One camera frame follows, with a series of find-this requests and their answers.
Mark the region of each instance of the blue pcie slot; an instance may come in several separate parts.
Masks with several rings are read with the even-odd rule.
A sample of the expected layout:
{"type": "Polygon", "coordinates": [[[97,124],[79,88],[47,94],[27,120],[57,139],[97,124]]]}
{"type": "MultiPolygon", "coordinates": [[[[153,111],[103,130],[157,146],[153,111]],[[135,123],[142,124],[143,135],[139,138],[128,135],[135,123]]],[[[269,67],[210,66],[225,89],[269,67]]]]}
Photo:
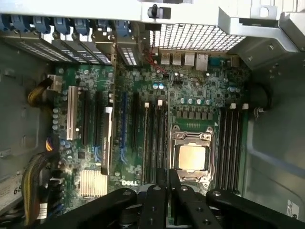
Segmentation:
{"type": "Polygon", "coordinates": [[[121,161],[127,164],[126,155],[126,117],[127,117],[127,92],[122,93],[122,129],[121,129],[121,147],[120,155],[121,161]]]}

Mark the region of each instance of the capacitor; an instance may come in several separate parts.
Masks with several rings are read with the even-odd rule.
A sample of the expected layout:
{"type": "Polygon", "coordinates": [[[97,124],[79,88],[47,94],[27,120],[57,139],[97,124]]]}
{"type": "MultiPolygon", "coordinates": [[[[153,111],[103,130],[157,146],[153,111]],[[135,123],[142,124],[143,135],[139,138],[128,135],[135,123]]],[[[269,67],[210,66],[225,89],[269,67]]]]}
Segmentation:
{"type": "Polygon", "coordinates": [[[205,104],[206,104],[206,105],[211,105],[211,100],[210,100],[210,99],[207,99],[207,100],[205,101],[205,104]]]}
{"type": "Polygon", "coordinates": [[[159,84],[159,89],[160,89],[160,90],[163,90],[163,89],[164,89],[163,83],[159,84]]]}
{"type": "Polygon", "coordinates": [[[228,87],[229,92],[235,92],[235,90],[236,90],[236,87],[233,87],[233,86],[228,87]]]}
{"type": "Polygon", "coordinates": [[[158,89],[158,84],[157,84],[157,83],[154,83],[154,84],[152,85],[152,88],[153,88],[153,89],[158,89]]]}
{"type": "Polygon", "coordinates": [[[65,140],[61,140],[60,145],[61,146],[65,146],[66,145],[66,141],[65,140]]]}
{"type": "Polygon", "coordinates": [[[58,108],[58,107],[55,107],[54,109],[53,109],[53,112],[54,113],[58,113],[60,111],[60,109],[58,108]]]}
{"type": "Polygon", "coordinates": [[[71,144],[70,144],[70,142],[66,142],[65,147],[66,147],[66,149],[71,148],[71,144]]]}

